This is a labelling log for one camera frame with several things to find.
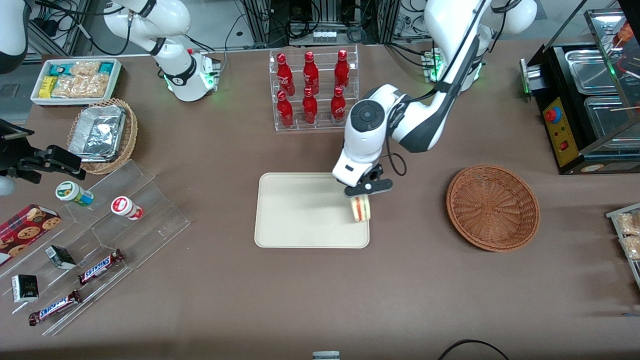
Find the yellow control panel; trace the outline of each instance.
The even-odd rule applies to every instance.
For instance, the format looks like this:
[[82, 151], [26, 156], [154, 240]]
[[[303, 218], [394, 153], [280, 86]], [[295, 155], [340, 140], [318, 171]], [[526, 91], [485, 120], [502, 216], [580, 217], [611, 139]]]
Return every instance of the yellow control panel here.
[[557, 98], [542, 113], [549, 130], [551, 144], [554, 147], [556, 159], [561, 167], [578, 157], [578, 147], [573, 139], [569, 122], [564, 115], [564, 108], [560, 98]]

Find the small bottle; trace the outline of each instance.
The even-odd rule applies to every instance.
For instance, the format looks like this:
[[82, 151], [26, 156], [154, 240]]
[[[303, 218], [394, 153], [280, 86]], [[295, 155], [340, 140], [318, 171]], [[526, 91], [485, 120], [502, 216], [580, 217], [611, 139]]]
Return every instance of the small bottle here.
[[284, 127], [293, 126], [293, 107], [289, 100], [287, 100], [287, 94], [283, 90], [278, 91], [278, 115], [280, 116], [280, 123]]
[[93, 193], [73, 181], [60, 183], [56, 188], [56, 196], [62, 201], [75, 202], [82, 207], [89, 206], [93, 202]]
[[338, 85], [333, 89], [333, 98], [331, 99], [331, 122], [333, 122], [333, 125], [342, 125], [344, 123], [345, 105], [342, 87]]
[[111, 203], [111, 211], [114, 214], [126, 217], [129, 220], [137, 220], [145, 213], [141, 207], [135, 205], [133, 201], [126, 196], [118, 196], [113, 199], [113, 202]]
[[318, 114], [318, 101], [314, 97], [312, 88], [305, 88], [305, 98], [302, 100], [302, 107], [305, 109], [305, 122], [309, 125], [316, 124], [316, 116]]
[[347, 62], [347, 51], [338, 51], [338, 63], [335, 64], [335, 86], [342, 86], [343, 89], [349, 87], [349, 63]]
[[320, 92], [320, 75], [318, 65], [314, 61], [314, 54], [311, 51], [305, 53], [305, 69], [302, 71], [305, 76], [305, 87], [310, 87], [314, 95]]
[[296, 93], [296, 87], [293, 85], [293, 72], [291, 72], [291, 67], [287, 64], [287, 57], [285, 54], [280, 53], [276, 56], [276, 59], [278, 60], [280, 89], [287, 92], [288, 96], [293, 96]]

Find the yogurt cup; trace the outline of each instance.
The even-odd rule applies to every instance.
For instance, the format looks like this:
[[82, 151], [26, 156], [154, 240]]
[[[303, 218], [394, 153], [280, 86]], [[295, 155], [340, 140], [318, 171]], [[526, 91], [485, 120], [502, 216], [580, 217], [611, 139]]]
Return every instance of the yogurt cup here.
[[64, 181], [56, 188], [56, 197], [62, 201], [75, 202], [80, 206], [89, 206], [93, 202], [93, 193], [73, 181]]
[[130, 198], [126, 196], [118, 196], [111, 202], [111, 211], [129, 220], [137, 220], [142, 217], [144, 210], [138, 205], [135, 205]]

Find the small black box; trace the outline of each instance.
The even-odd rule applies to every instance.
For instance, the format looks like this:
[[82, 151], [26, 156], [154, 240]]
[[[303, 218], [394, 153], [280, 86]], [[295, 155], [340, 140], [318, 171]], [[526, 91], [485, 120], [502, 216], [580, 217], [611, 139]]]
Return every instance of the small black box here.
[[35, 275], [16, 275], [11, 278], [13, 302], [38, 300], [38, 279]]
[[76, 266], [76, 262], [63, 247], [51, 245], [45, 250], [53, 266], [62, 270], [71, 270]]

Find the beige tray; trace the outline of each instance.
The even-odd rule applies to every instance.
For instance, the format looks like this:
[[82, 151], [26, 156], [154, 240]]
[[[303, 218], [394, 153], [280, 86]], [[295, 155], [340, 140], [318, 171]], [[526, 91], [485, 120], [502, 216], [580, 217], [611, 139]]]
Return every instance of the beige tray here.
[[260, 247], [362, 249], [369, 222], [353, 219], [344, 185], [329, 173], [268, 172], [260, 178], [255, 243]]

